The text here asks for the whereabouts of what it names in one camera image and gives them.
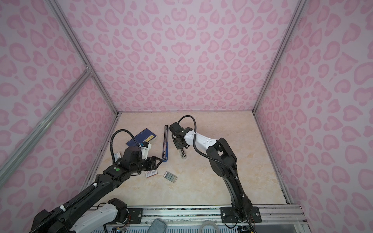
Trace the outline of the red white staple box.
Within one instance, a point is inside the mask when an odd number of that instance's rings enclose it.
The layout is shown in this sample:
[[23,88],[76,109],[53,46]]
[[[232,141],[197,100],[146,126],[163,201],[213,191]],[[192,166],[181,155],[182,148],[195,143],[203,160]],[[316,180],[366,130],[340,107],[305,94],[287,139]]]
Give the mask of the red white staple box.
[[158,174],[157,170],[150,170],[150,171],[145,172],[145,177],[150,178],[150,177],[155,176],[157,174]]

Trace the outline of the staple tray with staples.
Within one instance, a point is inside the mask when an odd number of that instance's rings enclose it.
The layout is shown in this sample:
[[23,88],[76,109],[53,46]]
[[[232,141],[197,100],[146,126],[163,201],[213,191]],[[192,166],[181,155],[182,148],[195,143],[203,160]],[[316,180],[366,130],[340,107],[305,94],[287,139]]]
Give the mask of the staple tray with staples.
[[164,177],[166,180],[168,180],[168,181],[170,181],[170,182],[172,182],[172,183],[175,183],[176,180],[177,180],[177,176],[174,175],[174,174],[172,174],[172,173],[170,173],[170,172],[168,172],[168,171],[165,172],[165,174],[163,175],[163,177]]

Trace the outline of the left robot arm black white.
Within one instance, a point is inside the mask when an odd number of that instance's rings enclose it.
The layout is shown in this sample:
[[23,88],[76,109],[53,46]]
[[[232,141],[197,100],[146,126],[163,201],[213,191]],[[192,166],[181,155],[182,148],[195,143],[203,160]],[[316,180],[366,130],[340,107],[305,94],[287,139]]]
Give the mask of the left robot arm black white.
[[96,202],[103,198],[133,174],[156,170],[163,162],[156,156],[142,156],[141,147],[129,147],[114,164],[96,176],[93,184],[77,194],[71,200],[53,209],[42,210],[33,220],[32,233],[68,233],[78,219]]

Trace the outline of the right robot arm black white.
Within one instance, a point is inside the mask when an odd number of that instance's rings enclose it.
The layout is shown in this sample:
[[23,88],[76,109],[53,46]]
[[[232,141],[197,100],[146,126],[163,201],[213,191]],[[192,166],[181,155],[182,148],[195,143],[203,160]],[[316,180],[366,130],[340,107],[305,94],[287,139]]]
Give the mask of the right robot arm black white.
[[224,138],[208,138],[190,127],[182,128],[177,122],[169,129],[177,149],[193,147],[199,155],[209,160],[212,170],[224,180],[235,217],[238,221],[247,221],[253,205],[243,190],[238,175],[238,159],[227,141]]

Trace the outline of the dark blue booklet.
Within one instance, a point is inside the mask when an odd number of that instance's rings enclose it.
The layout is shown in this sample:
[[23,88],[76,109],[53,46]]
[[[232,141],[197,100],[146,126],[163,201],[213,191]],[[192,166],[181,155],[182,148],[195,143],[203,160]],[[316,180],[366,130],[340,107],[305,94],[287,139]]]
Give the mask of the dark blue booklet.
[[[137,134],[135,136],[135,140],[138,142],[138,143],[142,143],[142,142],[150,142],[152,141],[153,139],[156,138],[156,134],[153,133],[152,131],[150,131],[148,128],[144,129],[143,131],[141,131],[139,134]],[[136,145],[135,141],[133,139],[131,139],[130,141],[128,141],[126,143],[126,145],[128,147],[133,147]]]

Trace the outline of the small white clip object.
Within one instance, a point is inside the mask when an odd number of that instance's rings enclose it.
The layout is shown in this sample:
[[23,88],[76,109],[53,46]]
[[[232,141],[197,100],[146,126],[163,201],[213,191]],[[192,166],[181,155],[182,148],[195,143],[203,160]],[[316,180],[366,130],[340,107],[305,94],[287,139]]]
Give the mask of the small white clip object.
[[119,159],[121,159],[121,153],[120,151],[114,154],[114,163],[116,163]]

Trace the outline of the grey cloth pad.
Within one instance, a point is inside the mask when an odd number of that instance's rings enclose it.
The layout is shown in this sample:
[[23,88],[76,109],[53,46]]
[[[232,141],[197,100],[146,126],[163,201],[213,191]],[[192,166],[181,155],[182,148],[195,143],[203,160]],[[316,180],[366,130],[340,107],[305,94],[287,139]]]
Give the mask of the grey cloth pad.
[[166,230],[167,225],[160,219],[155,219],[147,230],[147,233],[165,233]]

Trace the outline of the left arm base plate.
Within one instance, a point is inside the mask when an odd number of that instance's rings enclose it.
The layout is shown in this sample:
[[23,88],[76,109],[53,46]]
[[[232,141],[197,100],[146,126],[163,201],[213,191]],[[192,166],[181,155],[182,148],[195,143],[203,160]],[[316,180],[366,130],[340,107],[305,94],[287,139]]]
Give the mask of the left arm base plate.
[[130,216],[129,224],[141,224],[143,208],[129,208],[128,212]]

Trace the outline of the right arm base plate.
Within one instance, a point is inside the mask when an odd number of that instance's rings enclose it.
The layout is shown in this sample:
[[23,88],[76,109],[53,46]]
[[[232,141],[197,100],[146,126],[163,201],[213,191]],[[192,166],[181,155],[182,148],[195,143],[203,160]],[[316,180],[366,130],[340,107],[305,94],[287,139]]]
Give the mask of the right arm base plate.
[[249,213],[244,214],[235,207],[221,207],[220,216],[222,223],[243,223],[246,222],[246,215],[251,223],[261,223],[262,218],[259,208],[254,206]]

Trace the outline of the aluminium front rail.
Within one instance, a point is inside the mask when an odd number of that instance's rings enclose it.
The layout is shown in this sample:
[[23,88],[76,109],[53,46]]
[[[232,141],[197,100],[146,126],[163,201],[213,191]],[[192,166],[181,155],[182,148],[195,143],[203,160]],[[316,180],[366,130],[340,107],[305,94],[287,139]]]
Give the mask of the aluminium front rail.
[[243,223],[222,223],[220,208],[228,206],[201,205],[201,206],[130,206],[115,207],[113,204],[105,204],[95,211],[89,210],[81,216],[70,231],[76,233],[89,233],[100,226],[125,225],[129,224],[129,208],[143,208],[141,224],[148,226],[155,219],[160,219],[168,225],[196,225],[205,221],[211,221],[217,225],[231,227],[245,226],[258,230],[260,226],[274,225],[277,230],[281,230],[286,225],[291,225],[298,233],[309,233],[310,228],[303,213],[298,205],[259,205],[261,214],[261,223],[251,223],[249,218]]

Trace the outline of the aluminium corner frame post left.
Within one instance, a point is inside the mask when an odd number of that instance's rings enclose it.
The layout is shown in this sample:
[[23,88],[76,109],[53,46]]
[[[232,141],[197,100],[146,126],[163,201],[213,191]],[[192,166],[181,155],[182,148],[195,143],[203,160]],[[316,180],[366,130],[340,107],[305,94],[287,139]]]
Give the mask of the aluminium corner frame post left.
[[87,53],[85,52],[81,42],[79,41],[79,38],[77,37],[77,35],[74,32],[71,24],[69,23],[68,18],[65,15],[65,13],[63,12],[60,4],[58,3],[58,1],[55,1],[55,0],[52,0],[52,1],[51,0],[46,0],[45,2],[47,3],[49,8],[51,9],[52,13],[54,14],[54,16],[55,16],[56,20],[58,21],[58,23],[60,24],[60,26],[62,27],[62,29],[65,32],[67,38],[69,39],[71,45],[73,46],[73,48],[77,52],[78,56],[82,60],[84,66],[91,73],[93,81],[95,82],[96,86],[98,87],[100,93],[102,94],[102,96],[103,96],[104,100],[106,101],[106,103],[108,104],[109,108],[111,109],[111,111],[114,113],[115,116],[118,116],[119,111],[115,107],[114,102],[110,98],[110,96],[109,96],[107,90],[105,89],[102,81],[100,80],[98,74],[96,73],[95,69],[93,68],[92,63],[90,62],[90,60],[87,56]]

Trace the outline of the aluminium corner frame post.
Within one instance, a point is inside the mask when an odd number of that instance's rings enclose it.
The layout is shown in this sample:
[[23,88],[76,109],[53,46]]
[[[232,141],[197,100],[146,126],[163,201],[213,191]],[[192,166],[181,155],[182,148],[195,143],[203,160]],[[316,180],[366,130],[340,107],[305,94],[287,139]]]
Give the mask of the aluminium corner frame post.
[[276,54],[274,56],[274,59],[271,63],[270,69],[269,69],[269,71],[267,73],[267,76],[264,80],[263,86],[262,86],[262,88],[259,92],[258,99],[255,102],[254,108],[252,110],[253,115],[256,115],[257,112],[258,112],[258,109],[261,105],[261,102],[264,99],[264,95],[265,95],[265,93],[266,93],[266,91],[269,87],[269,84],[270,84],[273,76],[275,75],[276,69],[277,69],[278,65],[280,64],[283,55],[286,52],[286,49],[287,49],[287,47],[288,47],[288,45],[291,41],[291,38],[293,37],[293,34],[294,34],[294,32],[295,32],[295,30],[296,30],[296,28],[297,28],[297,26],[300,22],[305,10],[307,9],[308,4],[309,4],[309,1],[307,1],[307,0],[300,0],[297,3],[297,6],[294,10],[294,13],[293,13],[292,17],[290,18],[289,25],[284,32],[284,36],[280,41],[279,47],[278,47],[278,49],[276,51]]
[[95,69],[93,68],[92,63],[90,62],[90,60],[87,56],[87,53],[85,52],[81,42],[79,41],[79,38],[77,37],[77,35],[74,32],[71,24],[69,23],[68,18],[65,15],[65,13],[63,12],[60,4],[58,3],[58,1],[55,1],[55,0],[52,0],[52,1],[51,0],[46,0],[45,2],[47,3],[49,8],[51,9],[52,13],[54,14],[54,16],[55,16],[56,20],[58,21],[58,23],[60,24],[60,26],[62,27],[62,29],[65,32],[67,38],[69,39],[71,45],[73,46],[73,48],[77,52],[78,56],[82,60],[84,66],[91,73],[93,81],[95,82],[96,86],[98,87],[100,93],[102,94],[102,96],[103,96],[104,100],[106,101],[106,103],[108,104],[109,108],[111,109],[111,111],[114,113],[115,116],[118,116],[119,111],[115,107],[114,102],[110,98],[110,96],[109,96],[107,90],[105,89],[102,81],[100,80],[98,74],[96,73]]

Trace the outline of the aluminium diagonal frame bar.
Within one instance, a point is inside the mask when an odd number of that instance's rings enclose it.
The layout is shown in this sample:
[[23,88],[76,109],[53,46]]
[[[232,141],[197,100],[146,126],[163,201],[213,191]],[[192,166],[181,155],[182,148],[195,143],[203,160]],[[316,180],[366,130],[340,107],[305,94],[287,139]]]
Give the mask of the aluminium diagonal frame bar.
[[1,187],[8,182],[30,151],[50,129],[50,127],[54,124],[67,105],[74,99],[76,94],[81,90],[90,77],[91,69],[87,69],[52,107],[52,109],[43,117],[36,127],[33,128],[31,133],[22,141],[22,143],[20,143],[20,145],[12,152],[10,158],[8,158],[1,167]]

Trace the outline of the aluminium corner frame post right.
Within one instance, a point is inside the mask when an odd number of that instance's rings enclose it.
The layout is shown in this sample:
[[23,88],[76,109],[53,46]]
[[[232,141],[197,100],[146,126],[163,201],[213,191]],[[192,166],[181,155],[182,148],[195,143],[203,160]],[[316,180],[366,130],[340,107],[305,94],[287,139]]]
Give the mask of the aluminium corner frame post right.
[[295,32],[295,30],[296,30],[296,28],[297,28],[297,26],[300,22],[305,10],[307,9],[308,4],[309,4],[309,1],[307,1],[307,0],[300,0],[297,3],[297,6],[294,10],[294,13],[293,13],[292,17],[290,18],[289,25],[284,32],[284,36],[280,41],[279,47],[278,47],[278,49],[276,51],[276,54],[274,56],[274,59],[271,63],[270,69],[269,69],[269,71],[267,73],[267,76],[264,80],[263,86],[262,86],[262,88],[259,92],[258,99],[255,102],[254,108],[252,110],[253,115],[256,115],[257,112],[258,112],[258,109],[261,105],[261,102],[264,99],[264,95],[265,95],[265,93],[266,93],[266,91],[269,87],[269,84],[270,84],[273,76],[275,75],[276,69],[277,69],[278,65],[280,64],[283,55],[286,52],[286,49],[287,49],[287,47],[288,47],[288,45],[291,41],[291,38],[293,37],[293,34],[294,34],[294,32]]

